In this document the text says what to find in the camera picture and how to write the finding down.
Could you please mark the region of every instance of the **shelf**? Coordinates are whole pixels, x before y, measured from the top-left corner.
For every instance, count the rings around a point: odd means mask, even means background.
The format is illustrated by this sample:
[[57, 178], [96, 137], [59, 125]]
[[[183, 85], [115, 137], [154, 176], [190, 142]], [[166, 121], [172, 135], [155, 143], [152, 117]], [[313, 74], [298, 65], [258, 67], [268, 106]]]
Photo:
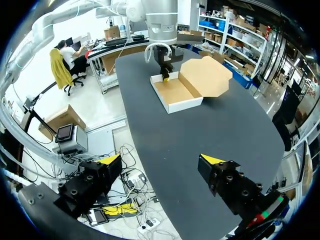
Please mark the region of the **shelf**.
[[234, 23], [231, 23], [231, 22], [229, 22], [229, 25], [232, 25], [232, 26], [235, 26], [235, 27], [240, 28], [240, 29], [242, 29], [242, 30], [245, 30], [245, 31], [247, 31], [248, 33], [251, 33], [251, 34], [253, 34], [253, 35], [255, 35], [255, 36], [257, 36], [257, 37], [265, 40], [265, 38], [264, 38], [263, 36], [261, 36], [261, 35], [255, 33], [255, 32], [253, 32], [253, 31], [251, 31], [251, 30], [248, 29], [248, 28], [245, 28], [245, 27], [243, 27], [243, 26], [239, 26], [239, 25], [234, 24]]
[[239, 68], [234, 65], [232, 62], [228, 61], [227, 59], [224, 60], [226, 63], [230, 64], [232, 67], [234, 67], [236, 70], [238, 70]]
[[222, 20], [222, 21], [226, 21], [224, 18], [219, 18], [219, 17], [216, 17], [216, 16], [200, 15], [200, 17], [203, 17], [203, 18], [209, 18], [209, 19], [215, 19], [215, 20]]
[[228, 44], [225, 44], [225, 46], [229, 49], [231, 49], [232, 51], [235, 51], [237, 54], [240, 54], [241, 56], [243, 56], [245, 59], [247, 59], [248, 61], [250, 61], [251, 63], [253, 63], [254, 65], [257, 65], [257, 63], [253, 60], [251, 60], [250, 58], [248, 58], [247, 55], [245, 55], [243, 52], [240, 52], [239, 50], [235, 49], [234, 47], [228, 45]]
[[208, 39], [208, 38], [204, 38], [204, 39], [207, 40], [207, 41], [209, 41], [209, 42], [212, 42], [212, 43], [214, 43], [214, 44], [218, 44], [219, 46], [221, 45], [221, 43], [218, 43], [218, 42], [213, 41], [213, 40], [211, 40], [211, 39]]
[[243, 39], [239, 38], [239, 37], [236, 37], [235, 35], [232, 35], [232, 34], [227, 34], [229, 37], [232, 37], [234, 39], [237, 39], [239, 40], [240, 42], [243, 42], [244, 44], [247, 44], [248, 46], [250, 46], [251, 48], [253, 48], [254, 50], [258, 51], [259, 53], [261, 53], [261, 51], [256, 47], [256, 46], [253, 46], [251, 43], [248, 43], [246, 41], [244, 41]]
[[210, 30], [216, 31], [216, 32], [221, 33], [221, 34], [223, 34], [223, 33], [224, 33], [223, 31], [221, 31], [221, 30], [219, 30], [219, 29], [215, 29], [215, 28], [213, 28], [213, 27], [209, 27], [209, 26], [202, 26], [202, 25], [199, 25], [199, 27], [201, 27], [201, 28], [206, 28], [206, 29], [210, 29]]

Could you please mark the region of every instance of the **open cardboard box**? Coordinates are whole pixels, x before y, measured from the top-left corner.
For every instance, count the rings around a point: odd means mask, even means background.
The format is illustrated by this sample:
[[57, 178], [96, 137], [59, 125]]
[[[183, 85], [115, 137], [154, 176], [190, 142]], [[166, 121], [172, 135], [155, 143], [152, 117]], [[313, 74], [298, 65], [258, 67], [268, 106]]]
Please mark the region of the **open cardboard box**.
[[229, 89], [232, 72], [210, 56], [190, 59], [180, 72], [150, 77], [150, 83], [168, 114], [201, 105], [206, 97], [219, 97]]

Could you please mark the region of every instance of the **person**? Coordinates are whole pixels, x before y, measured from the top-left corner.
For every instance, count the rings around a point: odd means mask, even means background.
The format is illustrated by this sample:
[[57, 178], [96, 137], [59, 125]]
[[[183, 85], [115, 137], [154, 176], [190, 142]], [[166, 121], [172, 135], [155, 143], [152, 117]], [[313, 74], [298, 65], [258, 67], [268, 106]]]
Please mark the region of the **person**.
[[287, 74], [285, 80], [288, 82], [290, 80], [290, 73]]
[[58, 44], [58, 49], [60, 50], [65, 62], [69, 65], [69, 71], [72, 70], [73, 73], [78, 73], [80, 77], [87, 75], [87, 59], [85, 56], [79, 56], [81, 51], [84, 49], [83, 46], [81, 46], [78, 51], [75, 51], [72, 47], [67, 46], [65, 40], [62, 40]]

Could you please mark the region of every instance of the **gray table surface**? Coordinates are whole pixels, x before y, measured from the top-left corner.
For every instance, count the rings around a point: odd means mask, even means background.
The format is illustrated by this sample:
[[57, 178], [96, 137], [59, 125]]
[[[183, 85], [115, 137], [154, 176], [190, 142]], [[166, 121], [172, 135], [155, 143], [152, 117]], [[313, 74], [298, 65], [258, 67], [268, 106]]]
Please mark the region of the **gray table surface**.
[[[201, 58], [184, 50], [183, 62]], [[179, 71], [182, 62], [174, 63]], [[139, 52], [116, 60], [128, 125], [146, 175], [183, 240], [216, 240], [241, 221], [222, 199], [213, 197], [197, 170], [200, 153], [234, 160], [265, 192], [284, 154], [271, 119], [234, 79], [218, 98], [167, 114], [150, 84], [160, 67]]]

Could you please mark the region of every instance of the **small screen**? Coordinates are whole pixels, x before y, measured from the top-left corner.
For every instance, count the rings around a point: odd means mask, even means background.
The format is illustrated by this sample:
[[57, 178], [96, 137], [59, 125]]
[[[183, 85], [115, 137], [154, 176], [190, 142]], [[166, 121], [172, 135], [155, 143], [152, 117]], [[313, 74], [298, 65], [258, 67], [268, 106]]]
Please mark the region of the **small screen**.
[[72, 40], [72, 37], [68, 38], [67, 40], [65, 40], [66, 45], [69, 47], [72, 44], [74, 44], [74, 41]]
[[72, 125], [65, 126], [63, 128], [59, 128], [58, 130], [58, 139], [64, 139], [70, 136]]
[[79, 49], [81, 48], [81, 42], [78, 41], [78, 42], [74, 43], [71, 47], [72, 47], [75, 51], [79, 51]]

